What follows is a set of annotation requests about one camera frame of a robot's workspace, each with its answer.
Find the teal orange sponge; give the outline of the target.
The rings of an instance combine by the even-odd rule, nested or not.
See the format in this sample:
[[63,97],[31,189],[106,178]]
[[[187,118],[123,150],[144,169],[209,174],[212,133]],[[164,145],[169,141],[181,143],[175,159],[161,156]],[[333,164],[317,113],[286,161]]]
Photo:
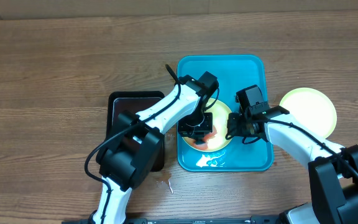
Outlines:
[[216,127],[213,126],[213,131],[211,133],[208,133],[206,136],[204,136],[201,139],[192,139],[190,142],[190,146],[192,146],[193,148],[199,151],[207,151],[209,149],[208,141],[211,138],[214,138],[216,134],[217,134]]

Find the yellow plate top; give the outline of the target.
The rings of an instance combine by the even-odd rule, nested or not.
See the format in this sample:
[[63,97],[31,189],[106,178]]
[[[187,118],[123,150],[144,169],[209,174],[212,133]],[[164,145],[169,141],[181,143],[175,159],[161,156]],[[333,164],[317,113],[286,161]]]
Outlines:
[[[225,135],[227,133],[227,120],[231,109],[222,101],[217,100],[207,112],[213,114],[213,126],[216,127],[217,134],[208,141],[209,149],[202,152],[214,152],[226,147],[230,143],[230,140],[225,139]],[[183,137],[183,140],[190,146],[192,139]]]

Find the yellow plate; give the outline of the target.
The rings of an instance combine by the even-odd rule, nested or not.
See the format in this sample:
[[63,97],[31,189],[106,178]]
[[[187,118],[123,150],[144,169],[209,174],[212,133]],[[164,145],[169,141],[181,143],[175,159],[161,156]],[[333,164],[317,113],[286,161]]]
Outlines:
[[[208,141],[209,149],[202,152],[214,152],[226,147],[230,143],[230,140],[225,139],[225,135],[227,133],[227,120],[231,109],[222,101],[217,100],[207,112],[213,114],[213,126],[216,127],[217,134]],[[192,139],[183,137],[183,140],[190,146]]]
[[302,125],[323,138],[329,137],[337,124],[337,113],[332,101],[313,88],[296,88],[280,101]]

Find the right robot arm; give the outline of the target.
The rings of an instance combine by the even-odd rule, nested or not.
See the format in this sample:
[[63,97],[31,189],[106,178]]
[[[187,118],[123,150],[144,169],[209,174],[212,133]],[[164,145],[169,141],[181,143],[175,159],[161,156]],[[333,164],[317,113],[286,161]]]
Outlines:
[[308,170],[311,202],[282,212],[280,223],[358,223],[358,145],[344,147],[318,136],[281,106],[230,113],[226,136],[262,139]]

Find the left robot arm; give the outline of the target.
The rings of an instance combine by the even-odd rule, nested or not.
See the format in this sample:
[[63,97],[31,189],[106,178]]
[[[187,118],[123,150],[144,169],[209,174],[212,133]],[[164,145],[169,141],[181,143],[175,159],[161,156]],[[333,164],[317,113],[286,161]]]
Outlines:
[[93,149],[92,157],[99,164],[100,176],[85,168],[86,174],[102,183],[99,207],[88,223],[124,223],[126,207],[133,189],[151,171],[165,133],[175,124],[181,136],[204,143],[213,131],[213,115],[207,102],[218,91],[217,78],[206,72],[195,80],[189,75],[176,78],[172,92],[156,104],[138,113],[123,111],[116,118],[111,135]]

